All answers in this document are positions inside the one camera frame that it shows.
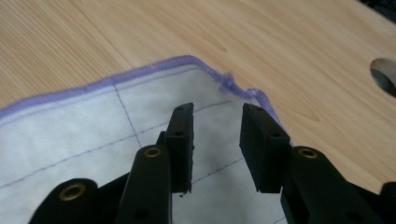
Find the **tabletop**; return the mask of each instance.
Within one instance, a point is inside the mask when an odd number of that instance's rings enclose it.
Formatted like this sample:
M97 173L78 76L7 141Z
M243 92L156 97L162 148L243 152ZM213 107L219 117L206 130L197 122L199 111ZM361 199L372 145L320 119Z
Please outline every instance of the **tabletop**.
M396 25L359 1L0 1L1 107L186 54L266 92L348 181L396 180L396 99L370 73Z

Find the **purple trim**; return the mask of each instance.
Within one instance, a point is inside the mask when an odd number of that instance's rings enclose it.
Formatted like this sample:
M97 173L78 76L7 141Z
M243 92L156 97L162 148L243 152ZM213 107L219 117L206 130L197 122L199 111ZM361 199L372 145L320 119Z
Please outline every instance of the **purple trim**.
M70 99L72 97L97 91L105 87L114 86L116 84L129 81L135 78L144 77L155 72L175 68L182 65L188 65L188 64L196 64L200 66L210 76L212 76L218 83L220 83L222 89L225 91L231 91L234 94L244 99L251 99L255 97L259 101L260 105L263 108L265 108L271 115L273 115L276 121L279 121L279 118L277 117L274 109L269 104L268 97L265 95L263 91L255 90L255 89L243 90L235 84L233 77L231 75L229 74L223 75L218 71L214 70L213 68L209 67L206 63L204 63L200 59L190 55L171 58L162 62L136 68L131 71L124 72L122 74L114 75L112 77L106 77L99 81L88 84L84 87L69 89L65 91L58 91L53 93L46 93L46 94L41 94L41 95L22 99L13 105L0 109L0 119L3 119L9 115L12 115L15 112L18 112L20 110L23 110L31 106L43 105L46 103Z

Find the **wooden surface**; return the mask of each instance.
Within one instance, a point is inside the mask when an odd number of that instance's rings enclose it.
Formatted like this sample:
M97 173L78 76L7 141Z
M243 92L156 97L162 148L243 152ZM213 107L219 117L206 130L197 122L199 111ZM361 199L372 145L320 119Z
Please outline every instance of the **wooden surface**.
M396 25L355 0L0 2L2 107L183 54L265 91L347 180L396 180L396 99L370 74Z

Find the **white cloth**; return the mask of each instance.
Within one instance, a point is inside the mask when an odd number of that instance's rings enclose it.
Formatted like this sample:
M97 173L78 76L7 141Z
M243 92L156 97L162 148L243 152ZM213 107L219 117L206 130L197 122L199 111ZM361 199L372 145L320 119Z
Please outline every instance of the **white cloth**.
M286 223L279 195L256 192L239 147L242 105L273 108L192 56L35 96L0 110L0 223L27 223L71 178L99 187L130 171L173 109L194 103L192 194L173 197L174 223Z

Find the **table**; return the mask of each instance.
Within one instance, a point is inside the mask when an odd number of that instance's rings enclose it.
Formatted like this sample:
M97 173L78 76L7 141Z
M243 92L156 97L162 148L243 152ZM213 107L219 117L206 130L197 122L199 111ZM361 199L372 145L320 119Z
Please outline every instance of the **table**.
M354 0L0 1L0 106L190 54L265 91L296 145L374 192L396 180L396 99L370 74L396 26Z

